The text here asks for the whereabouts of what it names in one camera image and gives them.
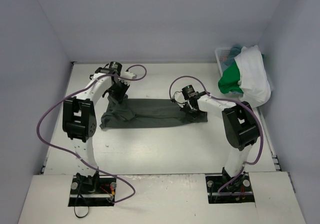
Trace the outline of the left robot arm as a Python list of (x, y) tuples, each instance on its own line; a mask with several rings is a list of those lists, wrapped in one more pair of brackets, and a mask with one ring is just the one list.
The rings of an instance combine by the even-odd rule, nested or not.
[(107, 67), (98, 68), (90, 77), (85, 90), (63, 102), (62, 129), (72, 140), (78, 159), (76, 180), (81, 190), (93, 194), (99, 190), (100, 178), (94, 156), (93, 135), (97, 130), (95, 105), (105, 94), (117, 100), (124, 97), (131, 80), (137, 75), (121, 72), (122, 64), (111, 62)]

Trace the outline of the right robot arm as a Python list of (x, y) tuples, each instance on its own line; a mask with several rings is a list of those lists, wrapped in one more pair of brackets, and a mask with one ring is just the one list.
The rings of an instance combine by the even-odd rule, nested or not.
[(193, 119), (206, 113), (222, 119), (231, 150), (222, 168), (221, 183), (227, 190), (234, 189), (240, 182), (239, 176), (243, 173), (249, 152), (261, 135), (250, 104), (217, 100), (206, 92), (195, 91), (192, 85), (175, 93), (174, 98), (181, 110)]

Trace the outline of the grey t shirt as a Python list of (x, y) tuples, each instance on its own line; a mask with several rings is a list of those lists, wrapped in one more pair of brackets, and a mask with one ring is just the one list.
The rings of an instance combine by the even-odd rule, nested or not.
[(185, 113), (168, 99), (133, 99), (122, 101), (108, 96), (108, 106), (100, 119), (100, 129), (168, 128), (208, 122), (207, 113)]

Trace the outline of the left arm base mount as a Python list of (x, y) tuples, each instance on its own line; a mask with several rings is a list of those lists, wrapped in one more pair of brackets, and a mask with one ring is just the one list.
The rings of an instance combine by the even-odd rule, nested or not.
[(95, 187), (73, 176), (69, 192), (69, 207), (114, 206), (117, 180), (110, 176), (100, 176)]

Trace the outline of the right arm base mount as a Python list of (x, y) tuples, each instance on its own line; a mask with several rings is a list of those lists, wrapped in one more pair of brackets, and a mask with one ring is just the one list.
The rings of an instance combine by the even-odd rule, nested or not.
[(253, 188), (248, 173), (243, 174), (232, 184), (225, 187), (221, 192), (218, 192), (219, 188), (223, 186), (221, 174), (206, 175), (205, 183), (209, 204), (255, 202)]

